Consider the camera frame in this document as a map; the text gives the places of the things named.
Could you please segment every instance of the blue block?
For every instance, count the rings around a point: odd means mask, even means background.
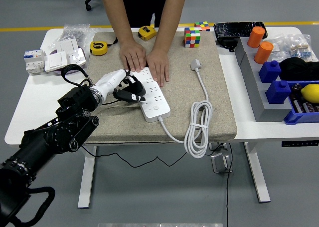
[[[282,104],[290,93],[287,81],[273,81],[266,91],[266,96],[269,104]]]
[[[281,69],[277,61],[266,61],[259,71],[259,76],[265,83],[276,80],[280,73]]]

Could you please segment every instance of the white power cable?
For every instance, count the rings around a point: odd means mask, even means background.
[[[206,100],[204,101],[196,101],[191,106],[191,113],[190,113],[190,124],[187,130],[187,133],[185,135],[184,141],[180,141],[176,138],[174,138],[169,131],[167,130],[163,119],[161,116],[158,117],[159,122],[163,126],[165,132],[167,135],[172,138],[174,141],[178,143],[184,143],[185,150],[191,154],[195,158],[201,158],[205,155],[207,146],[208,146],[208,129],[209,129],[209,122],[213,114],[213,106],[208,100],[208,94],[206,91],[206,88],[203,84],[203,81],[199,75],[198,68],[199,61],[197,61],[197,66],[194,68],[194,70],[197,73],[200,85],[202,86]],[[202,113],[200,115],[200,124],[197,123],[197,117],[199,116],[200,111],[202,110]],[[202,134],[201,143],[200,145],[196,144],[195,140],[199,137],[199,135]]]

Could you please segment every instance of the black robotic arm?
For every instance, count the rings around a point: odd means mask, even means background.
[[[1,164],[0,227],[8,223],[16,227],[30,227],[42,218],[54,199],[55,191],[52,187],[30,189],[29,186],[35,180],[36,173],[56,154],[75,152],[83,145],[99,125],[98,117],[91,116],[91,112],[105,103],[107,95],[113,94],[127,102],[145,100],[142,97],[145,94],[143,85],[135,77],[132,83],[128,76],[129,71],[118,70],[104,75],[96,85],[77,85],[58,100],[57,118],[35,130],[24,132],[20,149]],[[115,87],[122,81],[129,86],[117,90]],[[31,194],[43,192],[48,192],[46,201],[31,221],[22,223],[16,214]]]

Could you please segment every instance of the tape measure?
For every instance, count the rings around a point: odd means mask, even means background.
[[[151,26],[142,26],[139,29],[139,37],[144,41],[150,40],[154,36],[156,36],[156,30]]]
[[[90,53],[95,56],[102,56],[108,52],[108,44],[104,41],[93,41],[90,45]]]

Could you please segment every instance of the person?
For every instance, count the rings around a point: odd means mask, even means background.
[[[126,70],[140,72],[148,64],[160,87],[169,81],[168,51],[179,24],[185,0],[103,0],[106,14],[120,44]],[[136,43],[131,27],[150,25],[155,15],[158,33],[151,52]]]

